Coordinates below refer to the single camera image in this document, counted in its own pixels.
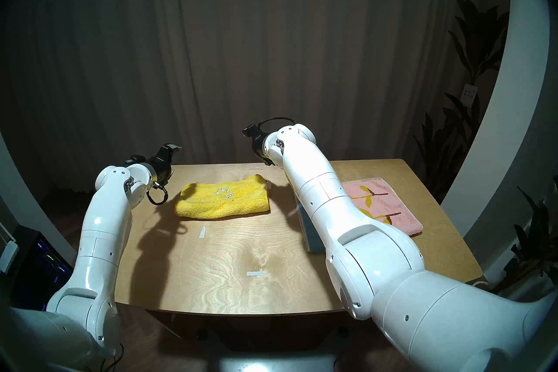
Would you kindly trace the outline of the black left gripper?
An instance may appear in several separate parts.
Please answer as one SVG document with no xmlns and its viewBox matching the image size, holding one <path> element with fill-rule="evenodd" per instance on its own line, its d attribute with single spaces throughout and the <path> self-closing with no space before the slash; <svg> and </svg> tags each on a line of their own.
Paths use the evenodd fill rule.
<svg viewBox="0 0 558 372">
<path fill-rule="evenodd" d="M 181 146 L 175 144 L 165 144 L 161 146 L 157 154 L 148 159 L 148 164 L 156 174 L 156 182 L 159 185 L 166 185 L 172 175 L 172 157 L 181 151 Z"/>
</svg>

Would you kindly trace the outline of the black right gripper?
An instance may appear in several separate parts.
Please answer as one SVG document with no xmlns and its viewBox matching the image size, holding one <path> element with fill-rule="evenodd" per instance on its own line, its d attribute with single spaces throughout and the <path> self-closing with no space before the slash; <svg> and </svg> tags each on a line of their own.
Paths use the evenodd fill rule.
<svg viewBox="0 0 558 372">
<path fill-rule="evenodd" d="M 266 139 L 270 134 L 267 132 L 255 132 L 254 135 L 254 153 L 258 156 L 265 165 L 273 165 L 273 161 L 269 159 L 264 151 Z"/>
</svg>

